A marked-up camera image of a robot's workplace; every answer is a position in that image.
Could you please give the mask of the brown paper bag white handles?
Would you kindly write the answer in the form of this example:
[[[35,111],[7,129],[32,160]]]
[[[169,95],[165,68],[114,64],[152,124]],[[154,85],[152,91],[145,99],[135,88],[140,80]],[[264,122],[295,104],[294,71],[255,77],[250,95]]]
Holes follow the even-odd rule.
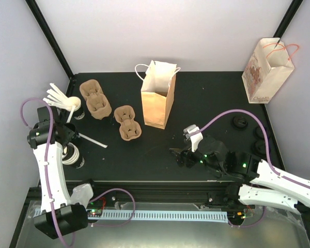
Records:
[[[152,60],[149,65],[143,65],[147,69],[142,77],[137,71],[141,65],[136,65],[134,70],[142,80],[144,123],[147,126],[165,129],[174,103],[176,75],[181,68],[176,64]]]

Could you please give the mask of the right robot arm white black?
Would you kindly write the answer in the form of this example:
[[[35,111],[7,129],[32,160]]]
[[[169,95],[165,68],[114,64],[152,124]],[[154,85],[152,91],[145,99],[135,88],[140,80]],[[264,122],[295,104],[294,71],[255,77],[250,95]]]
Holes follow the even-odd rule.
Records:
[[[201,164],[216,180],[231,181],[224,196],[228,207],[262,205],[300,214],[310,222],[310,180],[272,169],[257,156],[229,151],[222,141],[212,137],[169,151],[181,167]]]

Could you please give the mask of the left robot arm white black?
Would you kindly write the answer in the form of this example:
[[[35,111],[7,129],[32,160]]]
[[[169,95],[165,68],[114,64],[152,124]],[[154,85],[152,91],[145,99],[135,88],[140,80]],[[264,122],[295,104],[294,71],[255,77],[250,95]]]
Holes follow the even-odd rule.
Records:
[[[40,107],[37,114],[39,121],[27,136],[41,182],[41,213],[34,224],[51,239],[57,239],[87,227],[87,205],[97,205],[101,194],[89,183],[69,193],[64,166],[81,168],[85,164],[78,149],[80,135],[74,124],[60,120],[55,107]]]

